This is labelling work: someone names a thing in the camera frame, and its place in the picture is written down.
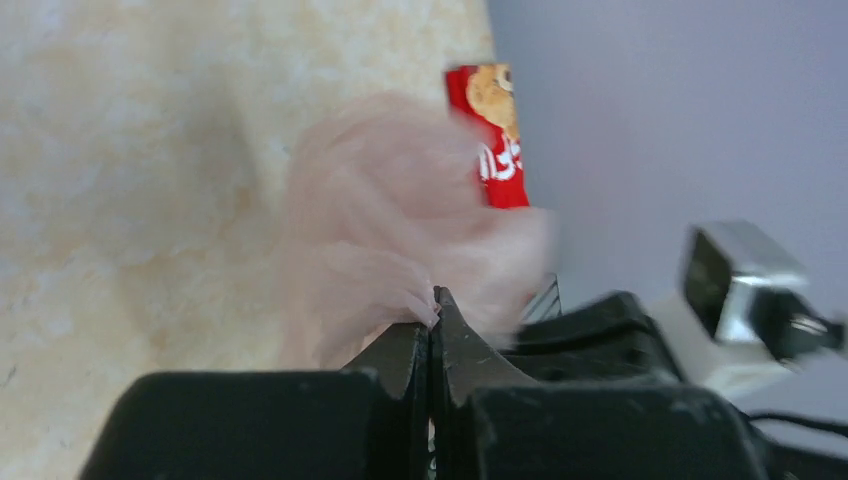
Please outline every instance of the red snack package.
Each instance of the red snack package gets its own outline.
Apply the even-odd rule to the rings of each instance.
[[[495,208],[528,207],[521,163],[521,138],[512,98],[509,65],[466,65],[445,74],[448,101],[488,128],[493,145],[480,145],[480,178],[489,205]]]

